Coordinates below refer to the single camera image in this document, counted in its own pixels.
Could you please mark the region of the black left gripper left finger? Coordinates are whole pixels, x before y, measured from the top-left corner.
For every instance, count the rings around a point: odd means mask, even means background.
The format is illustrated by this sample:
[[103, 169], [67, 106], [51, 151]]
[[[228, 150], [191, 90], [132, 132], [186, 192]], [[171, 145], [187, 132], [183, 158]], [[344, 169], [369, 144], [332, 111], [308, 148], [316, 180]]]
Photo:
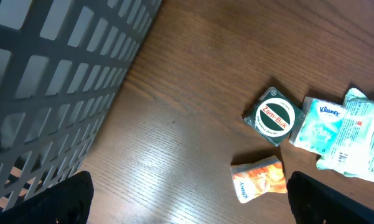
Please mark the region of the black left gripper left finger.
[[81, 171], [0, 214], [0, 224], [86, 224], [93, 200], [91, 175]]

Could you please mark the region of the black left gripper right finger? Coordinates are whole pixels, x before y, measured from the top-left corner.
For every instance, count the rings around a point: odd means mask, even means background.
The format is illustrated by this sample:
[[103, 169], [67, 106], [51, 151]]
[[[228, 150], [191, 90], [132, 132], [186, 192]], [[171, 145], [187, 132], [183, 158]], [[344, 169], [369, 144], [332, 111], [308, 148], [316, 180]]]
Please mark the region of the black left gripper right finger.
[[292, 173], [287, 190], [297, 223], [374, 223], [374, 210], [303, 172]]

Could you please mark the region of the orange tissue pack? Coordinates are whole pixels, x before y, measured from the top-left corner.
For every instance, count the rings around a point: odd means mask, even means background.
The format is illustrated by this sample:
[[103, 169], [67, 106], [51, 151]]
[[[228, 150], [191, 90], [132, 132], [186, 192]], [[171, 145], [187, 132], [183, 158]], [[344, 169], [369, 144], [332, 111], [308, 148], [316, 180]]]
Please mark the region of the orange tissue pack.
[[271, 156], [258, 162], [231, 166], [231, 177], [240, 203], [247, 203], [265, 193], [286, 194], [283, 163]]

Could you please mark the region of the teal wet wipe packet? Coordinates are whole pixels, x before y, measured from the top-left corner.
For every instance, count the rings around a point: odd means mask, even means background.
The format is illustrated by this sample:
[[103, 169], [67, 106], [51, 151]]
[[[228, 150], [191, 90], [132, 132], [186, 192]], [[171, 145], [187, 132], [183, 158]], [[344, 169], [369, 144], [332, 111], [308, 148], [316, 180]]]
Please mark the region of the teal wet wipe packet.
[[347, 91], [343, 119], [330, 154], [317, 161], [319, 170], [334, 170], [346, 177], [374, 182], [374, 101], [359, 89]]

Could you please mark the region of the green Kleenex tissue pack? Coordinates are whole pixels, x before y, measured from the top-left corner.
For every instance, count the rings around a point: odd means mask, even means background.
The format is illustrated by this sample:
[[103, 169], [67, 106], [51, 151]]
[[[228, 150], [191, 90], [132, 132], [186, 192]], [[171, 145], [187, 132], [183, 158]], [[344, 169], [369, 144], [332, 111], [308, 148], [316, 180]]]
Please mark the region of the green Kleenex tissue pack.
[[328, 155], [347, 114], [346, 107], [307, 96], [302, 110], [304, 120], [293, 130], [289, 142], [309, 152]]

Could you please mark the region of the green Zam-Buk tin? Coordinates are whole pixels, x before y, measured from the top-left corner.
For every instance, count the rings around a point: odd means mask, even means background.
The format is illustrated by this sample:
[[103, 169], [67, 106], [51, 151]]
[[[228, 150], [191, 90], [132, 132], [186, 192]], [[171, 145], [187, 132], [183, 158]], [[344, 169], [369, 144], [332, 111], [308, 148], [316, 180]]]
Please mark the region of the green Zam-Buk tin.
[[304, 112], [273, 86], [242, 115], [245, 124], [274, 146], [279, 146], [304, 118]]

